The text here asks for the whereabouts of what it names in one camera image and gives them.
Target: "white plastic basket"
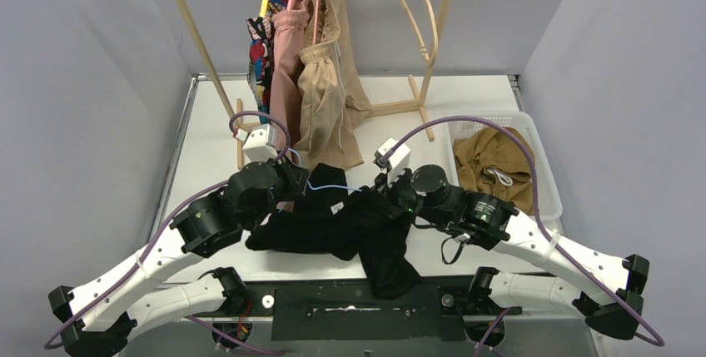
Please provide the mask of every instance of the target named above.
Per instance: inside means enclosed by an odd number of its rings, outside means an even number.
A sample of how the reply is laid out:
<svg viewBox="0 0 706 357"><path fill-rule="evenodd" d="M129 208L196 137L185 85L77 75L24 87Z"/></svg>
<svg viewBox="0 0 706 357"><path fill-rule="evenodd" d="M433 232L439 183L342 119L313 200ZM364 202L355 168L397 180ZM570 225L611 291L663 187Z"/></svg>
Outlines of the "white plastic basket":
<svg viewBox="0 0 706 357"><path fill-rule="evenodd" d="M481 117L499 124L509 126L517 130L534 152L534 165L539 177L539 216L542 220L555 220L561 216L562 206L559 198L559 191L556 189L556 182L549 168L549 161L544 153L542 141L539 139L537 127L534 126L532 117L523 112L514 111L477 111L467 113L471 116ZM456 172L454 160L454 140L467 139L485 126L470 121L453 121L448 123L449 134L446 137L447 149L449 151L451 175L449 181L458 186L459 176Z"/></svg>

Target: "wooden clothes rack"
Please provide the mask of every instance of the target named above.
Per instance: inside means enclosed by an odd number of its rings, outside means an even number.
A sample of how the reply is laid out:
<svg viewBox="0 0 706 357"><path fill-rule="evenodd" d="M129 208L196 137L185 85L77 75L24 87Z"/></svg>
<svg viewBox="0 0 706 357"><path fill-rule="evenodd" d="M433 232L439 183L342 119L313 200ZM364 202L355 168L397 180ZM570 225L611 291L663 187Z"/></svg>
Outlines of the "wooden clothes rack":
<svg viewBox="0 0 706 357"><path fill-rule="evenodd" d="M193 38L194 43L196 44L196 49L198 50L199 54L201 55L201 59L203 60L204 65L206 66L206 69L208 71L208 75L211 77L211 80L213 81L214 86L216 87L216 92L218 92L218 96L221 98L221 102L223 103L223 107L226 109L226 113L228 114L228 117L233 117L235 116L235 111L233 110L233 106L231 105L231 101L228 99L228 95L226 94L226 90L223 88L223 84L221 82L221 79L218 77L218 73L216 72L216 68L213 65L213 61L211 60L211 57L208 54L208 51L206 49L206 45L203 42L203 39L201 39L201 34L198 32L198 28L196 27L196 23L194 22L194 17L191 15L191 11L189 10L189 7L186 5L186 0L174 0L176 2L177 6L179 7L179 13L181 14L181 18L184 20L184 23L186 24L186 27L189 29L189 33L191 34L191 38ZM424 78L422 79L421 83L421 88L417 87L417 83L414 79L413 76L409 76L408 80L410 83L410 89L412 91L412 98L408 99L406 101L399 101L399 102L389 102L389 103L380 103L372 106L372 111L373 117L378 117L378 116L387 116L390 114L396 114L396 113L404 113L404 112L414 112L418 111L420 114L420 118L423 122L428 122L429 118L426 115L426 108L425 108L425 102L426 102L426 96L429 91L429 84L431 81L431 76L434 74L434 65L436 63L436 57L439 54L439 41L441 39L441 34L444 31L444 26L446 24L446 17L449 13L449 8L451 5L451 0L441 0L441 5L439 9L439 16L437 17L434 14L434 8L431 5L430 0L424 0L425 5L426 5L426 11L429 15L429 21L431 25L431 46L429 49L427 49L426 44L424 42L424 38L421 35L421 31L419 29L419 25L417 25L417 21L415 20L414 15L412 14L412 11L410 10L409 6L407 5L406 0L400 0L400 4L402 5L402 8L407 12L407 16L410 19L410 22L412 24L412 28L415 31L415 35L417 36L417 40L420 44L420 52L422 56L422 60L425 64L425 71L424 71ZM242 100L238 98L236 100L236 110L238 112L242 112L243 110L243 104ZM250 131L252 127L259 125L259 122L255 123L244 123L242 119L239 119L237 122L238 127L243 128L246 131ZM434 140L434 132L431 130L431 128L426 129L426 135L429 138L429 141ZM242 142L236 141L237 142L237 158L238 158L238 168L242 168L243 163L244 163L244 156L243 156L243 151L242 151Z"/></svg>

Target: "black fabric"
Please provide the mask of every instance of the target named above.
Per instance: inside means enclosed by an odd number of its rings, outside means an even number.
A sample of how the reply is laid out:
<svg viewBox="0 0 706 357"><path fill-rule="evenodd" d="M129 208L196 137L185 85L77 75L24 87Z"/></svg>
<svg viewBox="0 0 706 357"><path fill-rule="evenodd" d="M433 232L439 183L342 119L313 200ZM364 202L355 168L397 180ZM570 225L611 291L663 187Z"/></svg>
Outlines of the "black fabric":
<svg viewBox="0 0 706 357"><path fill-rule="evenodd" d="M343 170L319 164L311 173L314 187L346 185ZM344 202L335 215L333 205ZM267 224L246 240L250 250L286 253L330 253L350 261L356 254L373 295L396 299L420 282L405 260L411 220L385 196L367 187L348 195L345 189L307 190L295 201L294 211L273 214Z"/></svg>

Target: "gray wall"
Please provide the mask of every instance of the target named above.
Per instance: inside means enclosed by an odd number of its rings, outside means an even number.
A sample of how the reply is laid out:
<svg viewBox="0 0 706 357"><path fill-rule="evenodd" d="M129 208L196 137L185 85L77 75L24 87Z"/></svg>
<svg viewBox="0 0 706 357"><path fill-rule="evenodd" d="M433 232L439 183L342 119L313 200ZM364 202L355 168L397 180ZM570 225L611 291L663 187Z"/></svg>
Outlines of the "gray wall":
<svg viewBox="0 0 706 357"><path fill-rule="evenodd" d="M706 0L564 0L520 78L568 234L652 262L667 347L618 355L704 355L704 27Z"/></svg>
<svg viewBox="0 0 706 357"><path fill-rule="evenodd" d="M48 355L47 293L147 238L189 72L152 0L0 0L0 29L0 354Z"/></svg>
<svg viewBox="0 0 706 357"><path fill-rule="evenodd" d="M191 72L206 72L173 0L155 0ZM219 72L244 72L247 18L261 0L187 0ZM439 6L441 0L431 0ZM421 71L411 25L397 0L346 0L356 65L361 72ZM424 34L421 0L407 0ZM561 0L454 0L442 40L438 72L519 73Z"/></svg>

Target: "tabletop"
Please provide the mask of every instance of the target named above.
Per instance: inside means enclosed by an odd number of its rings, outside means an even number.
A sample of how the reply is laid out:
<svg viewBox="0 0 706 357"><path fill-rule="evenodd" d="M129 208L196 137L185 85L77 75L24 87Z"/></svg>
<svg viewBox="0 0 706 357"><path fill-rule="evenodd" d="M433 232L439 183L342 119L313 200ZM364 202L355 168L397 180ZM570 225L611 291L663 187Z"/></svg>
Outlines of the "tabletop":
<svg viewBox="0 0 706 357"><path fill-rule="evenodd" d="M374 104L411 98L407 77L362 77L360 80L370 102ZM233 105L239 97L243 100L245 110L256 110L254 97L246 81L224 81L223 86ZM433 77L426 108L431 120L467 114L469 111L518 110L507 76ZM400 139L419 124L419 113L408 112L372 117L356 128L355 137L365 163L346 172L349 186L369 185L380 172L372 163L375 150L388 137ZM171 190L166 212L199 190L223 181L237 171L236 142L228 129L227 115L212 82L197 83L187 125L173 182L167 184L167 189L171 186ZM424 164L436 164L447 172L454 168L450 167L450 151L443 141L443 137L448 136L446 126L435 126L434 133L436 139L433 142L428 141L424 132L406 142L412 150L412 170ZM556 221L545 224L550 229L557 226ZM241 242L175 274L167 283L191 282L208 270L227 266L234 267L245 281L365 278L357 257L352 261L341 261L332 255L255 252L245 247L248 235L246 232ZM441 262L440 244L446 237L438 231L423 231L413 227L407 238L405 258L423 276L470 275L479 266L493 266L509 272L538 271L522 260L473 246L465 247L455 264L444 265ZM456 246L453 244L448 247L445 253L450 255Z"/></svg>

